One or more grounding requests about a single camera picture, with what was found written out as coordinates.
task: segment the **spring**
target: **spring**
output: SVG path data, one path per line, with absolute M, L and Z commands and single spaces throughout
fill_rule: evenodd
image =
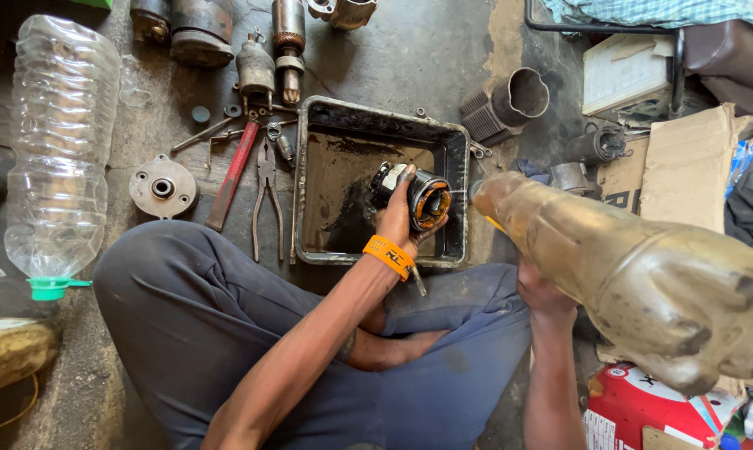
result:
M 268 130 L 269 139 L 275 141 L 282 134 L 282 125 L 279 122 L 270 122 L 266 130 Z

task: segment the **concrete floor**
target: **concrete floor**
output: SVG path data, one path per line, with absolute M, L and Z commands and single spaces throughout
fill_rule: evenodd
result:
M 235 1 L 235 36 L 238 49 L 255 25 L 270 38 L 271 0 Z M 222 106 L 238 103 L 231 91 L 237 74 L 234 64 L 202 72 L 175 65 L 162 48 L 133 44 L 128 0 L 115 0 L 111 13 L 64 0 L 16 2 L 0 7 L 0 173 L 14 165 L 9 127 L 11 74 L 18 26 L 34 13 L 73 18 L 109 37 L 122 55 L 141 60 L 140 87 L 153 94 L 146 108 L 120 103 L 113 129 L 109 185 L 108 224 L 104 248 L 125 230 L 150 220 L 136 210 L 128 196 L 134 170 L 172 144 L 192 135 L 190 110 L 209 108 L 212 122 L 221 118 Z M 543 117 L 533 121 L 520 138 L 494 149 L 486 161 L 489 173 L 498 164 L 508 167 L 517 155 L 542 168 L 556 163 L 559 149 L 579 135 L 583 118 L 582 50 L 584 39 L 537 33 L 523 26 L 522 0 L 386 0 L 369 25 L 351 33 L 333 30 L 307 16 L 307 74 L 303 97 L 327 95 L 362 105 L 411 115 L 418 108 L 440 121 L 459 122 L 457 106 L 464 94 L 491 75 L 508 75 L 521 65 L 539 70 L 550 87 L 551 103 Z M 184 217 L 203 223 L 213 195 L 234 153 L 234 145 L 216 149 L 213 170 L 202 167 L 206 143 L 182 151 L 176 161 L 191 170 L 204 193 L 196 209 Z M 223 235 L 251 254 L 251 209 L 256 198 L 256 164 L 250 158 L 232 202 Z M 472 178 L 482 173 L 475 163 Z M 292 181 L 281 171 L 278 195 L 285 213 L 286 241 L 290 236 Z M 101 319 L 91 289 L 72 289 L 60 302 L 33 302 L 25 276 L 3 250 L 5 207 L 0 202 L 0 266 L 8 276 L 0 279 L 0 316 L 45 317 L 63 328 L 63 345 L 54 366 L 41 376 L 39 403 L 22 420 L 0 429 L 0 449 L 157 449 L 165 448 L 162 434 L 131 389 L 115 348 Z M 286 280 L 309 291 L 327 292 L 337 277 L 320 277 L 318 267 L 290 267 L 276 258 L 275 216 L 271 207 L 261 212 L 261 262 Z M 508 261 L 512 245 L 474 211 L 469 212 L 468 265 Z M 75 278 L 88 279 L 92 266 Z M 529 360 L 519 366 L 479 440 L 480 448 L 522 448 L 522 406 L 528 381 Z M 597 366 L 587 344 L 577 345 L 579 379 Z M 8 387 L 7 392 L 28 390 Z M 28 401 L 23 395 L 15 403 Z

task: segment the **green bottle cap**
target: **green bottle cap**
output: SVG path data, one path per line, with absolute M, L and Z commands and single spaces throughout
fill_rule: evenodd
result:
M 65 296 L 68 286 L 91 286 L 92 281 L 72 280 L 67 276 L 38 276 L 27 280 L 31 284 L 31 299 L 40 301 L 59 300 Z

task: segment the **dark blue trousers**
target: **dark blue trousers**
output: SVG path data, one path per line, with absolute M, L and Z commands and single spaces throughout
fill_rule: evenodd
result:
M 468 449 L 530 345 L 517 270 L 487 264 L 399 283 L 384 335 L 453 330 L 418 360 L 362 372 L 333 360 L 264 448 Z M 246 372 L 321 301 L 213 230 L 149 222 L 104 252 L 95 295 L 131 383 L 173 448 L 198 449 Z

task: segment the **pliers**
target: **pliers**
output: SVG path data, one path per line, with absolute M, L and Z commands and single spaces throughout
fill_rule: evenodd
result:
M 263 202 L 265 188 L 271 190 L 271 199 L 274 201 L 276 218 L 279 225 L 279 261 L 282 256 L 282 209 L 279 208 L 279 199 L 276 198 L 276 157 L 271 141 L 264 137 L 257 147 L 257 178 L 260 179 L 260 192 L 257 194 L 257 202 L 254 204 L 254 218 L 251 220 L 251 235 L 254 238 L 254 262 L 260 262 L 260 244 L 257 242 L 257 218 L 260 215 L 260 205 Z

